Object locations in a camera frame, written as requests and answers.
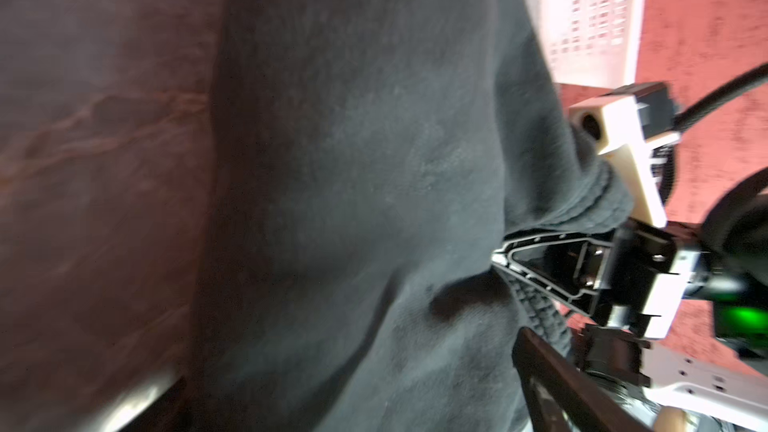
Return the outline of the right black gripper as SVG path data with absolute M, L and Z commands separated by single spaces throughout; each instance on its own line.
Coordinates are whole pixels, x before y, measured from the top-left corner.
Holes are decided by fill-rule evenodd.
M 600 326 L 663 339 L 684 297 L 706 281 L 708 253 L 696 224 L 630 219 L 614 234 L 510 235 L 491 263 Z

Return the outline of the black shorts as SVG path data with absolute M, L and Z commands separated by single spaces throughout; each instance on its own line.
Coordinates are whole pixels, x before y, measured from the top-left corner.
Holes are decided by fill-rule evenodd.
M 505 236 L 632 200 L 571 127 L 525 0 L 226 0 L 193 301 L 198 431 L 522 431 L 552 302 Z

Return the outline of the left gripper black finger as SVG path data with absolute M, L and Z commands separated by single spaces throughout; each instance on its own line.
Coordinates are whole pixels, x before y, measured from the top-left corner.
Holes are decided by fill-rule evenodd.
M 512 360 L 535 432 L 631 432 L 648 428 L 625 412 L 530 328 L 518 331 Z

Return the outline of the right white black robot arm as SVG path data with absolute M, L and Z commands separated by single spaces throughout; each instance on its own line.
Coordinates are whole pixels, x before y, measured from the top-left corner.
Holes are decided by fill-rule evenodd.
M 512 235 L 493 269 L 582 315 L 572 358 L 521 332 L 512 358 L 536 431 L 763 431 L 767 427 L 767 174 L 704 223 L 637 220 L 602 234 Z M 662 345 L 682 303 L 705 302 L 736 374 Z

